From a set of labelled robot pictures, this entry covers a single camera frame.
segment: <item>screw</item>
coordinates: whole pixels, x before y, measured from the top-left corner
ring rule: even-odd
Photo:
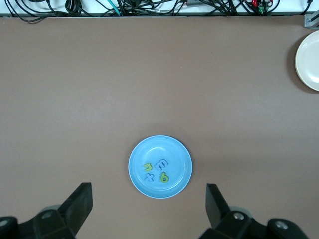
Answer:
[[[4,219],[4,220],[0,221],[0,227],[3,227],[5,225],[7,225],[7,224],[8,224],[8,220],[7,219]]]
[[[275,225],[280,229],[284,229],[284,230],[288,229],[288,225],[282,221],[276,221]]]
[[[245,217],[241,213],[234,213],[234,218],[238,220],[243,220]]]

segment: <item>green cable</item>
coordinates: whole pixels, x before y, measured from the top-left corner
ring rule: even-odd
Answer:
[[[112,6],[112,8],[116,11],[116,13],[120,16],[121,13],[120,11],[117,9],[117,7],[114,5],[114,3],[112,3],[111,0],[108,0],[109,4]]]

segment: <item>red connector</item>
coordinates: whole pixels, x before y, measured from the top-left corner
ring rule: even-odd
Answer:
[[[252,0],[252,1],[251,1],[251,4],[252,4],[254,7],[258,7],[257,0]]]

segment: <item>white plate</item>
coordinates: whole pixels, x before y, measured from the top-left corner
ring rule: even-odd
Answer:
[[[319,31],[307,36],[298,47],[295,67],[299,78],[319,91]]]

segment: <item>white shelf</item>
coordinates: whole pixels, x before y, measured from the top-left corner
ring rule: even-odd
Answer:
[[[105,5],[107,8],[112,8],[111,5],[106,1],[106,0],[99,0],[103,5]],[[47,3],[45,1],[43,2],[39,2],[39,3],[33,3],[33,2],[29,2],[28,0],[24,0],[24,2],[28,5],[28,7],[36,10],[36,11],[50,11]],[[17,11],[18,14],[24,14],[25,12],[23,12],[18,5],[16,4],[16,2],[14,0],[10,0],[10,3],[12,4],[12,6],[14,7],[14,9]],[[82,8],[87,11],[88,13],[91,14],[103,14],[106,10],[97,2],[95,2],[94,0],[81,0],[82,3]],[[166,12],[166,11],[170,11],[174,4],[176,2],[175,1],[171,1],[171,2],[165,2],[162,3],[158,9],[161,12]],[[234,1],[234,4],[237,5],[239,3],[239,1]],[[66,12],[65,10],[65,0],[53,0],[51,1],[51,5],[53,7],[54,10],[56,11],[63,11]],[[277,13],[277,14],[293,14],[293,13],[300,13],[302,11],[305,10],[305,8],[307,7],[307,0],[281,0],[280,4],[278,5],[278,7],[274,10],[273,13]],[[317,11],[319,9],[319,1],[313,1],[308,12],[314,12]],[[196,5],[196,6],[186,6],[184,5],[183,8],[181,9],[180,13],[187,13],[187,14],[194,14],[194,15],[200,15],[200,13],[208,13],[211,12],[212,10],[214,10],[214,8],[207,6],[207,5]],[[237,9],[238,12],[246,12],[245,9],[243,9],[243,7],[239,7]],[[10,12],[7,9],[4,0],[0,1],[0,16],[6,16],[9,15]]]

